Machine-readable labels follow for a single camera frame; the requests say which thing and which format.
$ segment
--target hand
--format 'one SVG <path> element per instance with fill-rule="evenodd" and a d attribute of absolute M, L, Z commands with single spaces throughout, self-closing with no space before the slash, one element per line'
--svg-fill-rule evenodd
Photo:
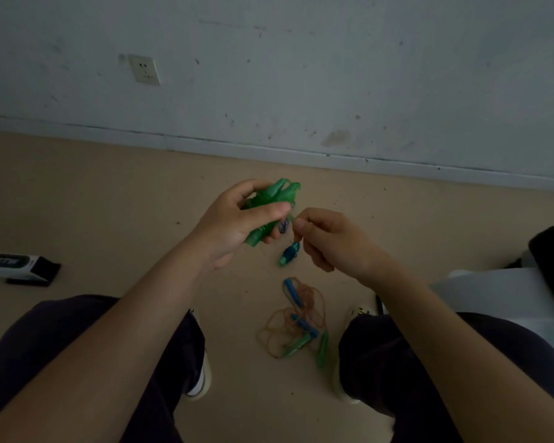
<path fill-rule="evenodd" d="M 244 201 L 256 191 L 271 183 L 264 180 L 245 180 L 221 193 L 210 205 L 189 238 L 198 242 L 198 248 L 207 252 L 214 267 L 228 264 L 233 252 L 244 242 L 248 234 L 273 221 L 281 220 L 291 211 L 288 202 L 274 202 L 249 210 L 241 210 Z M 271 244 L 280 237 L 277 226 L 263 242 Z"/>
<path fill-rule="evenodd" d="M 325 272 L 339 269 L 367 285 L 375 269 L 387 258 L 365 232 L 342 213 L 306 208 L 294 220 L 294 239 Z"/>

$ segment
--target tan floor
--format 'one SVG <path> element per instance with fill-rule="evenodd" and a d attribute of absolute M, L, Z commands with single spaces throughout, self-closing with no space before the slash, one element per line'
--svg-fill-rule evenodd
<path fill-rule="evenodd" d="M 346 213 L 386 250 L 434 281 L 456 268 L 500 268 L 554 224 L 554 193 L 319 170 L 162 150 L 0 133 L 0 252 L 41 254 L 63 264 L 48 288 L 0 280 L 0 336 L 44 299 L 120 296 L 183 238 L 223 189 L 244 178 L 288 177 L 306 206 Z M 255 341 L 280 284 L 298 276 L 327 301 L 335 349 L 347 308 L 373 294 L 306 255 L 276 266 L 287 238 L 242 247 L 206 282 L 199 308 L 214 382 L 206 398 L 181 403 L 187 441 L 388 441 L 389 419 L 331 394 L 304 351 L 267 356 Z"/>

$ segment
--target wall socket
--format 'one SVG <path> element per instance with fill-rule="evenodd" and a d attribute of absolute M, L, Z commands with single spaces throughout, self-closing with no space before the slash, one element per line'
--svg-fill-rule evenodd
<path fill-rule="evenodd" d="M 154 59 L 151 57 L 135 56 L 133 54 L 130 54 L 128 57 L 136 81 L 144 84 L 160 85 Z"/>

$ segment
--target shoe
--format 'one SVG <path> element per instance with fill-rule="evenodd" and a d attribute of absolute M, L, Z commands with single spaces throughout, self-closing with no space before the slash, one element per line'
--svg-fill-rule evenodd
<path fill-rule="evenodd" d="M 345 320 L 345 329 L 348 328 L 353 319 L 364 314 L 377 315 L 375 309 L 366 305 L 359 305 L 350 308 L 347 313 L 347 319 Z M 341 385 L 340 360 L 337 360 L 337 364 L 334 366 L 334 371 L 332 373 L 332 389 L 334 391 L 334 394 L 337 395 L 337 397 L 342 402 L 345 402 L 347 404 L 357 404 L 358 402 L 360 402 L 358 399 L 351 398 L 343 390 L 343 386 Z"/>
<path fill-rule="evenodd" d="M 189 309 L 189 312 L 195 318 L 197 324 L 201 326 L 199 314 L 196 313 L 194 309 Z M 209 365 L 209 359 L 207 358 L 207 351 L 205 351 L 203 355 L 203 367 L 201 368 L 199 379 L 195 383 L 195 387 L 185 394 L 185 399 L 187 401 L 200 400 L 205 396 L 207 390 L 209 390 L 209 387 L 211 387 L 211 366 Z"/>

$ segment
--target pants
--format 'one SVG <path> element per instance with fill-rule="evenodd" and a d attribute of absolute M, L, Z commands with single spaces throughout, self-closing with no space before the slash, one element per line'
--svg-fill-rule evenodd
<path fill-rule="evenodd" d="M 507 320 L 458 313 L 554 398 L 554 349 Z M 355 318 L 340 344 L 340 381 L 347 395 L 395 417 L 393 443 L 461 442 L 425 368 L 389 315 Z"/>
<path fill-rule="evenodd" d="M 116 298 L 81 295 L 41 302 L 0 340 L 0 410 L 60 351 L 98 320 Z M 205 338 L 186 314 L 163 352 L 121 441 L 181 442 L 173 412 L 203 366 Z"/>
<path fill-rule="evenodd" d="M 117 299 L 83 295 L 39 303 L 0 340 L 0 410 Z M 554 397 L 554 349 L 514 323 L 474 313 L 461 317 Z M 138 403 L 122 442 L 180 442 L 173 411 L 191 390 L 205 338 L 186 314 Z M 427 372 L 388 315 L 359 316 L 339 344 L 345 392 L 396 417 L 393 442 L 459 442 L 460 436 Z"/>

